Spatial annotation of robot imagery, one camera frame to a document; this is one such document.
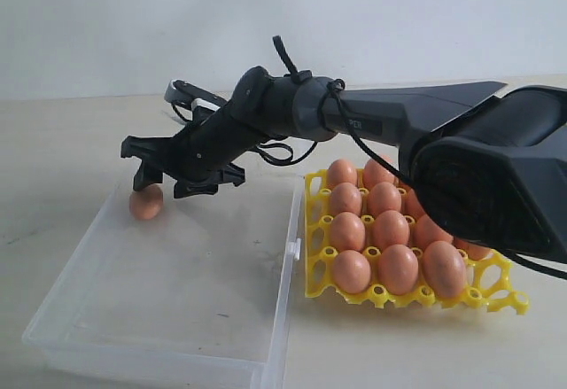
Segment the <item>egg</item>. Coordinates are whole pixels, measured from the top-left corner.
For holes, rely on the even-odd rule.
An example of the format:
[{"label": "egg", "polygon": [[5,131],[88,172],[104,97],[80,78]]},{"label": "egg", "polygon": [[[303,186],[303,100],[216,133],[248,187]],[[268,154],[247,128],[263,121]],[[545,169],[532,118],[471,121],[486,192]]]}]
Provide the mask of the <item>egg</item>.
[{"label": "egg", "polygon": [[366,228],[361,218],[351,212],[342,212],[335,216],[329,227],[329,242],[339,252],[363,250],[366,244]]},{"label": "egg", "polygon": [[162,208],[163,191],[156,183],[141,191],[132,191],[130,194],[130,213],[139,221],[155,218]]},{"label": "egg", "polygon": [[[388,163],[392,163],[392,159],[389,157],[382,156],[382,158]],[[377,183],[394,183],[395,179],[395,176],[389,170],[386,170],[385,167],[382,167],[380,163],[373,159],[367,161],[362,170],[362,184],[367,190],[372,190]]]},{"label": "egg", "polygon": [[388,292],[402,296],[416,287],[419,262],[406,245],[391,245],[378,257],[377,274]]},{"label": "egg", "polygon": [[414,227],[414,242],[423,251],[434,241],[453,243],[453,236],[445,232],[433,219],[425,214],[419,218]]},{"label": "egg", "polygon": [[461,249],[466,252],[467,256],[469,256],[469,258],[473,261],[483,260],[492,251],[492,249],[490,249],[489,247],[484,247],[483,245],[474,245],[467,241],[461,240],[460,238],[456,238],[454,240],[454,246],[457,249]]},{"label": "egg", "polygon": [[341,212],[361,215],[362,193],[352,183],[340,183],[329,195],[329,214],[337,216]]},{"label": "egg", "polygon": [[404,204],[404,212],[413,217],[416,221],[425,215],[425,211],[419,200],[417,199],[416,192],[409,190]]},{"label": "egg", "polygon": [[401,211],[401,194],[393,183],[377,183],[367,196],[368,213],[377,217],[386,210]]},{"label": "egg", "polygon": [[379,214],[372,224],[372,242],[383,251],[390,245],[407,245],[409,224],[406,217],[395,210],[386,210]]},{"label": "egg", "polygon": [[369,287],[372,269],[362,253],[345,250],[332,262],[331,275],[339,289],[356,294],[364,292]]},{"label": "egg", "polygon": [[446,241],[434,241],[422,256],[423,277],[442,299],[459,296],[467,285],[467,266],[457,249]]},{"label": "egg", "polygon": [[332,190],[340,183],[358,183],[358,171],[347,159],[337,159],[327,169],[327,188]]}]

